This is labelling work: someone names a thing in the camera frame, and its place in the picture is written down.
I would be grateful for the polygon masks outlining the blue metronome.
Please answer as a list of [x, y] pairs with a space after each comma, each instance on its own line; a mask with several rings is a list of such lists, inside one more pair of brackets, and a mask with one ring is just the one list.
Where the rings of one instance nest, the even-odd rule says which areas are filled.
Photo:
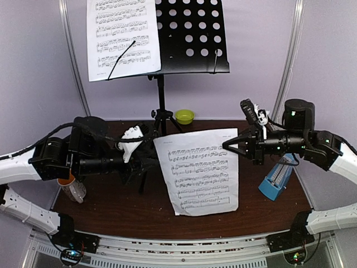
[[259, 185], [260, 192], [268, 199], [275, 201], [286, 189], [293, 164], [296, 164], [293, 155], [285, 154]]

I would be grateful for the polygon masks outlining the sheet music page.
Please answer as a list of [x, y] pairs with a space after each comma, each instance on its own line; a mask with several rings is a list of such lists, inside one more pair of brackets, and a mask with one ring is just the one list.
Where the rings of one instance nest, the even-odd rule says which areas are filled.
[[239, 207], [239, 158], [223, 148], [237, 128], [179, 133], [154, 140], [176, 216], [198, 217]]
[[155, 1], [88, 1], [86, 38], [90, 82], [161, 70]]

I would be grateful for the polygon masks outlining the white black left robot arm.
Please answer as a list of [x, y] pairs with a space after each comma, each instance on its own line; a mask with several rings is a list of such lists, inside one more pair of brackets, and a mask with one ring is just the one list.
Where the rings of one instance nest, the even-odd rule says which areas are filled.
[[47, 233], [63, 247], [80, 248], [90, 239], [75, 231], [74, 220], [33, 204], [17, 194], [10, 183], [82, 179], [117, 173], [123, 184], [154, 163], [145, 151], [155, 135], [153, 126], [138, 123], [112, 137], [98, 117], [76, 117], [22, 150], [1, 156], [1, 211]]

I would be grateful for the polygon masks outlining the black folding music stand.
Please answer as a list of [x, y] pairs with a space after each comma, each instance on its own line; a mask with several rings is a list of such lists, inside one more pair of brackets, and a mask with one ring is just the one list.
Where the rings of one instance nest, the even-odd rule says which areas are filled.
[[230, 71], [221, 1], [157, 1], [156, 11], [161, 70], [148, 79], [157, 81], [159, 108], [151, 112], [154, 124], [140, 124], [150, 138], [166, 135], [167, 122], [182, 130], [165, 107], [165, 75]]

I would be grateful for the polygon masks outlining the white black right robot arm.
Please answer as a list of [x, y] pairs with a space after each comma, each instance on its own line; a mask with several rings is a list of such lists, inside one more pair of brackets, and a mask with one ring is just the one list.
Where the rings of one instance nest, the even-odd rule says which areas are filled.
[[[356, 182], [356, 149], [346, 139], [330, 131], [315, 129], [315, 105], [303, 99], [284, 103], [282, 124], [272, 130], [274, 122], [268, 111], [250, 99], [240, 107], [250, 128], [223, 142], [222, 147], [263, 165], [265, 155], [298, 154], [322, 170], [339, 174]], [[270, 252], [301, 247], [315, 240], [315, 235], [337, 229], [356, 227], [356, 204], [335, 209], [308, 210], [296, 214], [288, 231], [270, 234], [266, 240]]]

